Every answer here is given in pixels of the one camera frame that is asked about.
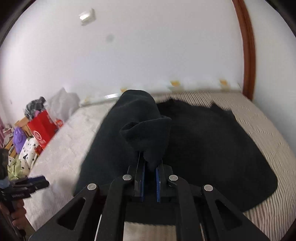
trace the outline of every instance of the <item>person's hand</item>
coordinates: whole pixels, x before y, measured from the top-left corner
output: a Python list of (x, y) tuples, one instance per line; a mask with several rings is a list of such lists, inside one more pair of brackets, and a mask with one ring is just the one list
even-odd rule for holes
[[(9, 215), (8, 209), (4, 206), (3, 203), (0, 202), (0, 210)], [(12, 224), (18, 229), (24, 229), (27, 225), (26, 219), (26, 210), (24, 208), (24, 201), (22, 199), (17, 200), (17, 209), (14, 213), (11, 214), (11, 217), (14, 219)]]

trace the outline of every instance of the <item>folded cloth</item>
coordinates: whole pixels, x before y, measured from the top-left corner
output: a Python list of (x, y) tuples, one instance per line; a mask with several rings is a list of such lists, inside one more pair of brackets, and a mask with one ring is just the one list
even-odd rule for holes
[(148, 168), (160, 163), (168, 144), (171, 119), (161, 116), (152, 96), (128, 90), (103, 120), (81, 165), (76, 195), (89, 183), (104, 185), (126, 174), (143, 152)]
[(277, 189), (277, 177), (231, 111), (178, 100), (157, 104), (172, 119), (163, 162), (190, 184), (211, 184), (241, 211)]
[(30, 173), (30, 169), (26, 160), (19, 159), (18, 156), (16, 158), (11, 156), (8, 157), (7, 170), (9, 180), (25, 178)]

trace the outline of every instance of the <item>red bag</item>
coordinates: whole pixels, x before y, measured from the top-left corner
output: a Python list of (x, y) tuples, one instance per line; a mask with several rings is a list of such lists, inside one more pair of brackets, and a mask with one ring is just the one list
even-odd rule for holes
[(28, 127), (43, 149), (58, 130), (46, 110), (31, 120)]

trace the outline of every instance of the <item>white mattress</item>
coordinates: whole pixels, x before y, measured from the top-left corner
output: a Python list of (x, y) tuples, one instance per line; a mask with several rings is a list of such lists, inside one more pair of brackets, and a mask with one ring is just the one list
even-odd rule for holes
[[(245, 215), (271, 241), (280, 240), (296, 217), (296, 159), (289, 146), (266, 116), (241, 93), (180, 93), (156, 96), (157, 101), (169, 97), (194, 105), (209, 106), (212, 101), (231, 108), (237, 121), (252, 137), (278, 177), (276, 192)], [(100, 122), (114, 102), (80, 108), (54, 136), (37, 160), (30, 177), (44, 175), (50, 187), (25, 200), (27, 219), (35, 230), (45, 224), (72, 199), (72, 191), (80, 165), (99, 128)], [(138, 240), (143, 233), (163, 240), (162, 232), (170, 233), (167, 240), (175, 240), (171, 226), (155, 227), (126, 224), (124, 240)]]

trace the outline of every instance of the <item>plastic bag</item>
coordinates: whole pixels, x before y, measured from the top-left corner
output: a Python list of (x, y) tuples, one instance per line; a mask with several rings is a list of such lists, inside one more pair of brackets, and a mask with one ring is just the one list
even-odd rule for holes
[(80, 99), (76, 93), (67, 93), (62, 88), (44, 103), (44, 107), (56, 126), (61, 128), (79, 108), (79, 101)]
[(41, 112), (27, 125), (43, 149), (58, 130), (46, 110)]
[(17, 154), (20, 154), (26, 139), (27, 139), (27, 136), (24, 133), (24, 131), (20, 127), (17, 127), (14, 131), (13, 141), (12, 141), (13, 144), (15, 145)]
[(38, 157), (37, 153), (35, 152), (35, 147), (38, 146), (38, 140), (36, 138), (28, 138), (22, 148), (22, 151), (19, 155), (19, 159), (26, 160), (29, 170), (31, 170), (35, 164), (35, 161)]

